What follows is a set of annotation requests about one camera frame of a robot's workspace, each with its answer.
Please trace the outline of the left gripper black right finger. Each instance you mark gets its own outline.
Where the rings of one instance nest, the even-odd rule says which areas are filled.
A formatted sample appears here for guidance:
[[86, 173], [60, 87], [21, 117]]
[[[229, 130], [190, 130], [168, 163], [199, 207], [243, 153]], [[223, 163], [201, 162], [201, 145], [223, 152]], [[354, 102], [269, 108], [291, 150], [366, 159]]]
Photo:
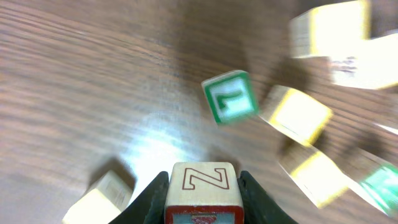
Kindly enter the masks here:
[[298, 224], [246, 170], [238, 178], [245, 224]]

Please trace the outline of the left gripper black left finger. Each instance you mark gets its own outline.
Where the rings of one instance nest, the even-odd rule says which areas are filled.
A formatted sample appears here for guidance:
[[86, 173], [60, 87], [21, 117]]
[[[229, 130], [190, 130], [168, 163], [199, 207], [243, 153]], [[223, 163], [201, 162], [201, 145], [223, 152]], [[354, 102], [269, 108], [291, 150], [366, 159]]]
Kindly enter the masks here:
[[160, 172], [120, 215], [109, 224], [164, 224], [169, 174]]

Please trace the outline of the red I block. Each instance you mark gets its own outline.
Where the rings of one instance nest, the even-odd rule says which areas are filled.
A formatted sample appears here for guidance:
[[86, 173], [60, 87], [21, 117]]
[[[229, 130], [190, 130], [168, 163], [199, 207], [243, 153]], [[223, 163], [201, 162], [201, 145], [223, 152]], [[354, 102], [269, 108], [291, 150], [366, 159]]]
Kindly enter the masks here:
[[229, 162], [174, 164], [164, 222], [243, 224], [243, 200], [233, 165]]

